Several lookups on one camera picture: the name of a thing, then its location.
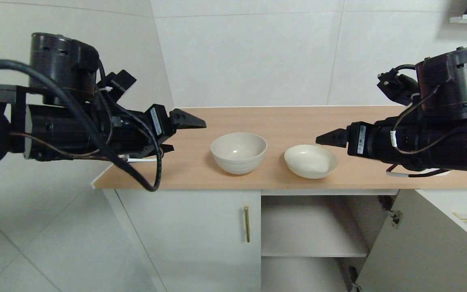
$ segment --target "cabinet shelf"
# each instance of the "cabinet shelf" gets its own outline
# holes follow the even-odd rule
[[[366,257],[339,196],[263,196],[261,250],[267,257]]]
[[[332,258],[262,257],[263,292],[347,292]]]

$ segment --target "white tiled wall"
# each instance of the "white tiled wall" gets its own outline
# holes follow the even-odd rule
[[[84,41],[107,72],[130,72],[138,81],[120,100],[124,107],[172,109],[148,0],[0,2],[0,58],[28,63],[33,32]],[[0,71],[0,83],[26,86],[28,78]],[[88,188],[107,165],[12,154],[0,162],[0,292],[156,290],[109,203]]]
[[[177,107],[392,105],[376,75],[467,46],[467,0],[152,0]]]

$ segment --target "black cable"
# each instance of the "black cable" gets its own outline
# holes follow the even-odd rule
[[[403,64],[403,65],[399,65],[396,68],[394,68],[394,70],[396,71],[403,70],[403,69],[415,70],[416,66],[413,64]]]
[[[124,172],[135,178],[135,180],[140,183],[146,190],[151,192],[155,191],[155,189],[149,185],[147,180],[137,170],[135,170],[135,168],[129,165],[126,161],[120,159],[113,151],[113,149],[111,149],[111,147],[105,143],[95,125],[93,122],[91,122],[91,119],[89,119],[87,114],[84,112],[83,108],[78,104],[78,102],[70,93],[63,91],[57,82],[55,82],[50,77],[37,72],[29,65],[18,61],[0,60],[0,70],[18,71],[27,74],[28,76],[31,76],[32,78],[35,78],[41,82],[50,91],[52,91],[52,93],[55,94],[55,96],[57,96],[70,110],[76,120],[78,120],[81,126],[83,126],[93,144],[95,144],[95,146],[100,149],[104,156],[106,156],[118,168],[124,170]]]
[[[100,74],[100,81],[102,82],[102,86],[105,88],[106,87],[106,76],[105,76],[105,70],[104,70],[104,65],[102,64],[102,61],[99,60],[99,74]],[[122,113],[125,115],[128,115],[130,118],[135,120],[135,122],[139,123],[144,130],[147,132],[148,136],[150,137],[150,140],[154,146],[154,152],[156,153],[156,178],[154,178],[154,185],[152,188],[155,190],[158,189],[160,182],[161,182],[161,157],[162,157],[162,152],[160,149],[160,146],[158,145],[158,141],[156,139],[156,135],[152,132],[152,130],[143,122],[140,118],[138,118],[137,115],[131,113],[127,109],[123,108],[121,105],[119,105],[109,94],[107,90],[102,90],[104,96],[108,99],[109,102],[111,102],[112,105],[114,105],[117,109],[119,109]]]
[[[387,168],[387,172],[392,172],[394,168],[396,168],[397,166],[398,164],[392,164],[389,168]],[[437,174],[443,174],[449,171],[450,170],[444,170],[444,169],[432,170],[431,172],[427,172],[425,174],[408,174],[408,177],[411,177],[411,178],[432,177],[432,176],[436,176]]]
[[[106,144],[109,145],[109,142],[111,141],[111,138],[113,138],[113,115],[111,114],[111,109],[109,108],[109,105],[107,104],[107,101],[105,100],[104,96],[100,93],[99,90],[96,91],[100,101],[102,101],[102,104],[104,104],[105,111],[107,112],[107,118],[109,118],[109,135],[107,137],[107,140],[105,141]],[[89,155],[94,155],[95,153],[98,153],[100,149],[96,149],[95,151],[91,151],[88,153],[84,153],[81,155],[76,155],[74,153],[71,153],[72,157],[87,157]]]
[[[427,96],[425,96],[424,98],[422,98],[416,105],[412,105],[411,107],[409,107],[408,109],[406,109],[405,111],[403,111],[399,117],[397,118],[397,121],[396,123],[394,124],[394,126],[392,127],[391,131],[390,131],[390,138],[391,138],[391,141],[392,141],[392,146],[400,153],[404,154],[404,155],[415,155],[417,153],[421,153],[423,151],[426,151],[428,150],[429,148],[431,148],[432,146],[435,146],[436,144],[438,144],[439,142],[441,142],[442,140],[448,138],[449,136],[451,135],[454,135],[455,133],[457,133],[458,131],[456,129],[452,130],[452,131],[449,131],[448,133],[446,133],[445,135],[442,135],[439,139],[435,140],[434,142],[432,142],[431,144],[429,144],[428,146],[425,146],[421,149],[417,149],[417,150],[412,150],[412,151],[405,151],[405,150],[401,150],[399,149],[399,147],[397,145],[394,145],[394,144],[397,144],[397,141],[395,140],[395,130],[397,128],[397,126],[399,125],[399,123],[401,122],[401,120],[406,116],[408,115],[409,113],[411,113],[412,111],[414,111],[415,109],[417,109],[417,107],[419,107],[420,105],[422,105],[423,103],[425,103],[428,99],[432,98],[436,93],[437,91],[439,90],[439,87],[441,87],[441,85],[437,85],[431,92],[430,94],[428,94]]]

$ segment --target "white label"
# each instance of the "white label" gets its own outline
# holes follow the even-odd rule
[[[367,127],[365,126],[360,126],[360,135],[358,137],[358,154],[362,155],[363,154],[363,146],[365,145],[365,131],[367,130]]]
[[[156,109],[153,107],[150,110],[150,116],[152,117],[152,123],[154,124],[154,129],[156,129],[156,135],[161,134],[160,121],[158,120],[158,115],[156,115]]]

